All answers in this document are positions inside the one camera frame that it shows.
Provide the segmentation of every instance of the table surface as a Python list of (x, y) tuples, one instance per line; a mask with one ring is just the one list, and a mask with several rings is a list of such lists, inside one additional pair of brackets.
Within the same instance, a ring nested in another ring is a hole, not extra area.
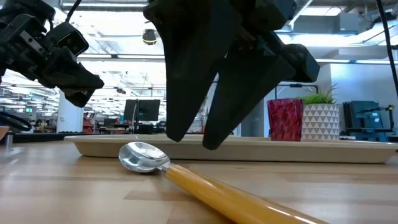
[[(397, 223), (398, 156), (386, 165), (176, 161), (330, 223)], [(157, 174), (80, 156), (70, 142), (0, 147), (1, 223), (230, 223)]]

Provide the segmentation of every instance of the wooden tray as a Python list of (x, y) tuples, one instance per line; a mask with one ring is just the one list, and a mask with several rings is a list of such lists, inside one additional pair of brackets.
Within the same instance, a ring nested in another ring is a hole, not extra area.
[(384, 163), (398, 149), (398, 144), (365, 141), (277, 142), (269, 138), (228, 137), (214, 151), (201, 145), (202, 135), (186, 135), (173, 142), (166, 135), (114, 134), (67, 136), (84, 156), (117, 157), (129, 142), (142, 141), (163, 150), (171, 159), (217, 161), (284, 161), (284, 162), (349, 162)]

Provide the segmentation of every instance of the yellow spoon handle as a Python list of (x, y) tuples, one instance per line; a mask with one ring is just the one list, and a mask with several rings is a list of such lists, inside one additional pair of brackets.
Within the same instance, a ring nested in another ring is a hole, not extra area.
[(236, 223), (326, 223), (178, 165), (171, 164), (166, 177)]

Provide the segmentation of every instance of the metal spoon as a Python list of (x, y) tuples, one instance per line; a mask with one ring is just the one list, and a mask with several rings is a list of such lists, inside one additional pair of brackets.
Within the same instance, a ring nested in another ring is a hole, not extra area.
[(164, 152), (148, 143), (130, 142), (123, 146), (119, 160), (134, 172), (161, 170), (166, 178), (236, 223), (325, 223), (172, 164)]

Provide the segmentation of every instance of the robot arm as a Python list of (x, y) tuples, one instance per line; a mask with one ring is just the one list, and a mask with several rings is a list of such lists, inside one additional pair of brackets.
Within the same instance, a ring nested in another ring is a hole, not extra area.
[(44, 28), (54, 15), (42, 0), (6, 0), (0, 10), (0, 76), (11, 69), (47, 88), (59, 87), (66, 99), (84, 107), (104, 83), (76, 62), (88, 49), (77, 29), (68, 22)]
[[(203, 138), (207, 149), (216, 149), (281, 81), (317, 79), (320, 67), (308, 50), (284, 45), (274, 32), (295, 8), (294, 0), (149, 1), (144, 16), (164, 44), (170, 139), (184, 137), (216, 74)], [(57, 86), (83, 107), (104, 83), (76, 62), (88, 43), (68, 21), (45, 30), (54, 13), (42, 0), (6, 1), (0, 10), (0, 72), (8, 68)]]
[(294, 0), (157, 0), (144, 15), (162, 38), (167, 135), (180, 141), (219, 75), (203, 138), (216, 149), (281, 81), (314, 82), (319, 65), (302, 45), (274, 30), (292, 18)]

